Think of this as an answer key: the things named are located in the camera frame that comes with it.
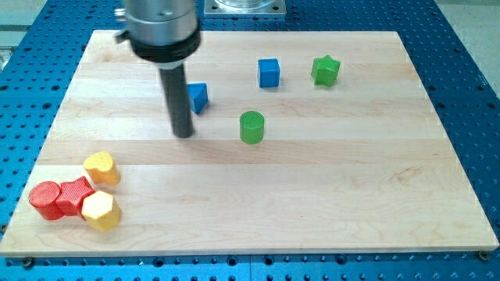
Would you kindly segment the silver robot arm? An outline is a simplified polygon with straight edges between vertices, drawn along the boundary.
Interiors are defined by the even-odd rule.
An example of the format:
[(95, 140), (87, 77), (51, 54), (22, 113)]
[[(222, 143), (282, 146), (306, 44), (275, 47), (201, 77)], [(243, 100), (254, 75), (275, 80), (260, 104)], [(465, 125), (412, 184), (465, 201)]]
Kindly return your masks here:
[(201, 44), (194, 0), (123, 0), (114, 16), (124, 23), (115, 34), (136, 56), (160, 69), (175, 69)]

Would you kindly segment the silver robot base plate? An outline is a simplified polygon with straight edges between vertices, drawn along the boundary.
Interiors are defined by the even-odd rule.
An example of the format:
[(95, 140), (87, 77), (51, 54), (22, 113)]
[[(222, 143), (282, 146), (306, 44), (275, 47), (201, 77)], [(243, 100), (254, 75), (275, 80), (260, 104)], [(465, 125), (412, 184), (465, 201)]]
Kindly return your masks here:
[(285, 0), (205, 0), (205, 16), (284, 16)]

